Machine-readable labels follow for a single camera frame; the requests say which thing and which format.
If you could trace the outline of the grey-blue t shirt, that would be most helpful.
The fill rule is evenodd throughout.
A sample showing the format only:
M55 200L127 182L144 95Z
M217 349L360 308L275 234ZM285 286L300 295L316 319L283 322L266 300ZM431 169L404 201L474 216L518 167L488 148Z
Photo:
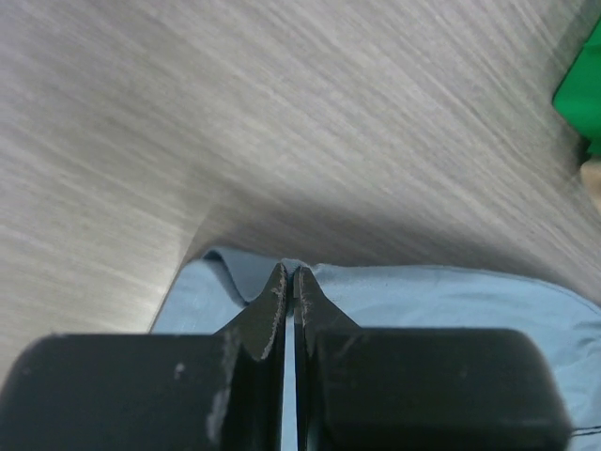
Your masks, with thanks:
M276 259L216 247L186 264L156 318L156 334L210 334L254 300ZM447 266L340 267L313 274L361 326L509 328L545 355L574 425L573 450L600 446L600 309L542 280Z

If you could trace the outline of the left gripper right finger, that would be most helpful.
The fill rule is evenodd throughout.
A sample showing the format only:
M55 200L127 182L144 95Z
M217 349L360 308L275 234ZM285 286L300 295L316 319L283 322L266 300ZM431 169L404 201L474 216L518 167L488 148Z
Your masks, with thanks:
M293 276L301 450L564 450L572 424L542 352L491 328L370 328Z

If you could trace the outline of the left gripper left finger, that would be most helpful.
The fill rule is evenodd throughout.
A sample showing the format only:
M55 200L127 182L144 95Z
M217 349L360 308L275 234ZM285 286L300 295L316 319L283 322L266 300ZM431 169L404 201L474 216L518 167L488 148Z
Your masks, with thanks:
M276 450L286 279L214 334L49 335L1 392L5 450Z

